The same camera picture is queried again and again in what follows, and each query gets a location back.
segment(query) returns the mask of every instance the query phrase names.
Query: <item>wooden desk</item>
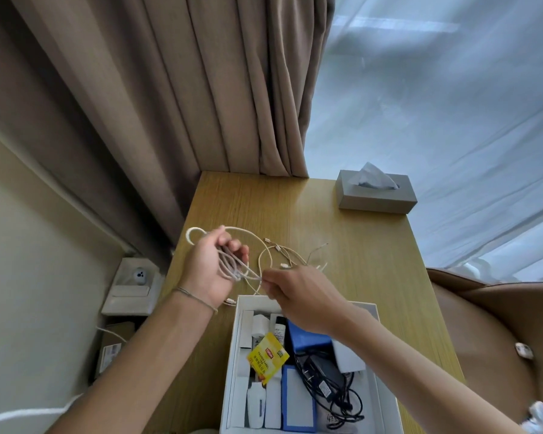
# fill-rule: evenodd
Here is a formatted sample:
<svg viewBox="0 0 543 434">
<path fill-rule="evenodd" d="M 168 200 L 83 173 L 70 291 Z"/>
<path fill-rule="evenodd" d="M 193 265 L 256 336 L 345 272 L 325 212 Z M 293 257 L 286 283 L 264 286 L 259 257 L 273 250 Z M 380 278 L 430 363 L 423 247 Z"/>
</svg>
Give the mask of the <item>wooden desk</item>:
<svg viewBox="0 0 543 434">
<path fill-rule="evenodd" d="M 295 249 L 304 258 L 329 242 L 321 258 L 328 262 L 325 274 L 342 294 L 348 300 L 376 303 L 384 326 L 463 381 L 408 219 L 340 211 L 334 183 L 203 172 L 161 295 L 179 280 L 190 247 L 185 240 L 189 227 L 246 228 Z M 251 246 L 250 266 L 257 267 L 261 244 L 253 239 L 246 243 Z M 275 266 L 283 262 L 277 253 L 274 260 Z M 251 292 L 242 281 L 234 287 L 232 298 Z M 186 434 L 219 428 L 234 312 L 232 307 L 220 307 L 145 432 Z M 403 407 L 401 416 L 406 434 L 423 432 Z"/>
</svg>

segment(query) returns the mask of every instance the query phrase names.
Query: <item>brown curtain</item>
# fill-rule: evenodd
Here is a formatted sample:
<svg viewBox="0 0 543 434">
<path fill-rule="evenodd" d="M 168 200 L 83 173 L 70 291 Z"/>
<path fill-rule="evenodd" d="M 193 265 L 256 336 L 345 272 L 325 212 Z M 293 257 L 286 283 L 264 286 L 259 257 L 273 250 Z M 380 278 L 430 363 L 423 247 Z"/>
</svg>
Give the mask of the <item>brown curtain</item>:
<svg viewBox="0 0 543 434">
<path fill-rule="evenodd" d="M 61 110 L 40 58 L 2 32 L 0 81 L 28 85 L 10 88 L 0 121 L 20 127 L 15 136 L 40 163 L 143 254 L 164 255 L 157 234 L 177 242 L 200 171 L 307 176 L 304 136 L 334 0 L 11 1 L 79 110 Z M 17 103 L 33 83 L 50 108 Z M 92 134 L 68 124 L 72 113 Z M 27 127 L 36 135 L 22 135 Z M 93 159 L 97 142 L 128 183 Z M 136 198 L 111 197 L 129 186 L 145 206 L 135 214 L 123 205 Z M 157 228 L 141 232 L 145 210 Z"/>
</svg>

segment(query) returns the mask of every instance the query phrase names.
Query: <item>sheer white curtain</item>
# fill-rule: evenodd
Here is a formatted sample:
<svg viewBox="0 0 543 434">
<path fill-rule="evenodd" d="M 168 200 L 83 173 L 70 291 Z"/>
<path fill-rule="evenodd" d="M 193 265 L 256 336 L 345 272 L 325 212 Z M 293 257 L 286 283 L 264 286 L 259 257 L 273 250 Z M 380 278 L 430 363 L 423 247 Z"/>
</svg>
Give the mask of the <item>sheer white curtain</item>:
<svg viewBox="0 0 543 434">
<path fill-rule="evenodd" d="M 543 281 L 543 0 L 337 0 L 306 140 L 410 176 L 427 266 Z"/>
</svg>

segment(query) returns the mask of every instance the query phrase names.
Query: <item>bracelet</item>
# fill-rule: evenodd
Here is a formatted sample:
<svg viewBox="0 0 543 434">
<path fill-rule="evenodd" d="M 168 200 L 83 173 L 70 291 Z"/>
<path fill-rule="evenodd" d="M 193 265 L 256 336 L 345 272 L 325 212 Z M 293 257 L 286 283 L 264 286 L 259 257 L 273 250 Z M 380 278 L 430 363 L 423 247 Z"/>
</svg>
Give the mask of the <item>bracelet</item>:
<svg viewBox="0 0 543 434">
<path fill-rule="evenodd" d="M 183 294 L 185 294 L 186 296 L 188 297 L 191 297 L 192 299 L 196 299 L 199 303 L 203 303 L 205 306 L 209 307 L 209 309 L 212 309 L 213 312 L 214 312 L 214 315 L 217 314 L 217 308 L 214 308 L 213 306 L 211 306 L 209 303 L 207 303 L 206 301 L 200 299 L 199 297 L 195 297 L 193 294 L 191 294 L 191 292 L 181 288 L 180 286 L 175 288 L 176 291 L 179 291 Z"/>
</svg>

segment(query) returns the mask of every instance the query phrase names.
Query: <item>brown chair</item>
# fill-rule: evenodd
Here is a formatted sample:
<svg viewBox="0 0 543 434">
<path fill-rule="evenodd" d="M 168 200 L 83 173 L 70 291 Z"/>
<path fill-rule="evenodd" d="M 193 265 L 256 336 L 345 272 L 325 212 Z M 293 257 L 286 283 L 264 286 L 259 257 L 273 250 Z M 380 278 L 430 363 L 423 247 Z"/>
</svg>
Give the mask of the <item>brown chair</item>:
<svg viewBox="0 0 543 434">
<path fill-rule="evenodd" d="M 543 401 L 543 283 L 486 285 L 427 271 L 468 386 L 520 423 Z M 517 355 L 517 342 L 533 361 Z"/>
</svg>

